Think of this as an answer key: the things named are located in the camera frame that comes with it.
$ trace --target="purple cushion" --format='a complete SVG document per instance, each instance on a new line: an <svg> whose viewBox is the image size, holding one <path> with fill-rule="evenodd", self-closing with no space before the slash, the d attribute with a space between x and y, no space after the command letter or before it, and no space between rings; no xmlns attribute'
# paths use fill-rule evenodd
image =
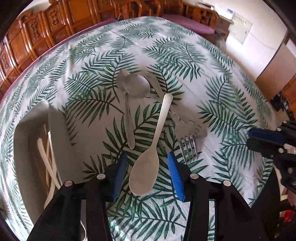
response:
<svg viewBox="0 0 296 241"><path fill-rule="evenodd" d="M182 15L163 14L162 18L165 18L169 21L172 21L173 23L177 23L185 28L188 28L197 34L214 34L215 33L215 30L210 28L209 26L196 22Z"/></svg>
<svg viewBox="0 0 296 241"><path fill-rule="evenodd" d="M110 23L114 23L114 22L118 22L118 21L116 19L114 19L114 18L109 18L109 19L107 19L107 20L105 20L103 22L97 23L96 24L96 28L99 28L99 27L102 27L104 25L107 25L107 24L110 24Z"/></svg>

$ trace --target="beige plastic spoon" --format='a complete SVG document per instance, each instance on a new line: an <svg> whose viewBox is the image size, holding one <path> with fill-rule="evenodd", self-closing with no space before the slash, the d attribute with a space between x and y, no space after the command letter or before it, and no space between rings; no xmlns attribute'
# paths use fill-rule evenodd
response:
<svg viewBox="0 0 296 241"><path fill-rule="evenodd" d="M165 94L151 146L136 160L129 177L129 187L136 196L147 194L154 186L159 169L156 145L172 103L172 94Z"/></svg>

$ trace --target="silver screw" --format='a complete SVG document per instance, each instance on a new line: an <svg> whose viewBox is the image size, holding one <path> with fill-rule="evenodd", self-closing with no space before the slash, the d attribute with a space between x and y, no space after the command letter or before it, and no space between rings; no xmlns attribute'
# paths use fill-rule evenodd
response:
<svg viewBox="0 0 296 241"><path fill-rule="evenodd" d="M72 186L73 182L71 180L65 181L65 186L70 187Z"/></svg>
<svg viewBox="0 0 296 241"><path fill-rule="evenodd" d="M106 177L106 175L101 173L101 174L98 174L96 177L97 177L97 179L100 180L100 179L104 179Z"/></svg>
<svg viewBox="0 0 296 241"><path fill-rule="evenodd" d="M224 186L229 187L231 186L231 182L228 180L223 181Z"/></svg>
<svg viewBox="0 0 296 241"><path fill-rule="evenodd" d="M293 168L289 167L289 168L288 168L288 173L289 173L289 174L292 174L292 173L293 173Z"/></svg>
<svg viewBox="0 0 296 241"><path fill-rule="evenodd" d="M197 179L197 178L198 178L198 174L196 174L196 173L191 173L191 174L190 174L190 178L192 178L192 179Z"/></svg>

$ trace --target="leaf pattern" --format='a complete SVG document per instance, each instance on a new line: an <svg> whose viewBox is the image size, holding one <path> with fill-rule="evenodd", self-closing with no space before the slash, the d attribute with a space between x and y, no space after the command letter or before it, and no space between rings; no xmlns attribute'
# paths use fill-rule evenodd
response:
<svg viewBox="0 0 296 241"><path fill-rule="evenodd" d="M58 46L16 80L0 106L0 208L20 240L33 227L17 184L13 136L19 121L47 99L64 116L69 141L81 162L81 178L89 180L117 161L122 150L128 170L119 198L107 204L114 240L183 241L189 203L176 196L167 166L174 151L185 163L167 117L157 143L159 174L145 196L128 186L137 158L152 143L161 103L128 96L136 146L130 150L124 121L124 94L116 84L121 69L154 74L164 93L173 95L176 112L208 136L197 139L197 158L190 170L214 182L230 180L251 206L272 170L272 161L249 151L247 131L272 128L269 103L250 78L217 47L163 18L127 19L93 29ZM248 177L254 176L254 185ZM214 240L214 201L210 200L208 240Z"/></svg>

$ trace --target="tablecloth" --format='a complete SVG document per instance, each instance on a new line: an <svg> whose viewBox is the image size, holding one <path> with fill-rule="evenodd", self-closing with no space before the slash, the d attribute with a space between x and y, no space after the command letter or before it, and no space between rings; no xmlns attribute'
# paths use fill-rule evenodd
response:
<svg viewBox="0 0 296 241"><path fill-rule="evenodd" d="M13 134L39 101L47 99L64 113L85 180L103 172L122 150L130 173L150 146L161 104L129 97L136 138L130 150L124 95L115 81L122 68L155 74L164 93L173 94L176 110L186 111L207 130L207 137L197 140L198 158L188 164L193 172L209 181L230 180L249 205L260 194L272 161L247 149L247 131L253 126L273 129L275 117L257 86L231 58L192 31L157 17L129 19L83 33L49 52L17 80L1 105L1 208L20 240L33 224L17 184ZM160 169L153 190L133 196L127 176L118 200L107 206L115 240L182 241L189 203L179 201L172 186L166 164L171 150L181 157L168 119L157 145ZM208 240L214 239L213 205Z"/></svg>

